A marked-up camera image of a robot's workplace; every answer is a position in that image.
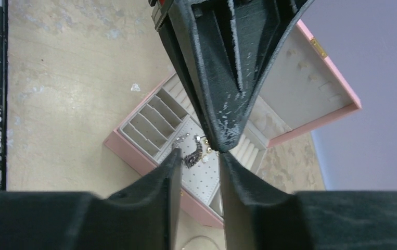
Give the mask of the pink jewelry box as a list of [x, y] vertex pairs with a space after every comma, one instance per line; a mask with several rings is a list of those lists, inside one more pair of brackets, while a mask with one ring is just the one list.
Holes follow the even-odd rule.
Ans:
[[[362, 109], [358, 95], [302, 20], [288, 34], [253, 101], [229, 148], [251, 172], [269, 148]], [[183, 156], [202, 149], [193, 166], [183, 167], [181, 209], [202, 225], [223, 228], [218, 152], [176, 73], [158, 84], [104, 144], [141, 175], [160, 165], [174, 146]]]

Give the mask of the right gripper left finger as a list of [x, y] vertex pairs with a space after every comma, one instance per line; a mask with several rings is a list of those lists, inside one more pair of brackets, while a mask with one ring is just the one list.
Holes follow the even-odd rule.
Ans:
[[0, 192], [0, 249], [173, 249], [182, 152], [100, 198], [89, 192]]

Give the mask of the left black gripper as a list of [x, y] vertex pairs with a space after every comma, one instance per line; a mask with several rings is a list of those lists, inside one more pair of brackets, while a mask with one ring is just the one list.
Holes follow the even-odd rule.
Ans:
[[284, 41], [311, 1], [148, 4], [209, 144], [228, 152], [238, 144]]

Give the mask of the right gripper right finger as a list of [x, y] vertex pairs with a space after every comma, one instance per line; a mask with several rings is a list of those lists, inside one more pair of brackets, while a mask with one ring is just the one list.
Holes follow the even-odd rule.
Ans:
[[219, 161], [228, 249], [397, 249], [397, 191], [289, 194]]

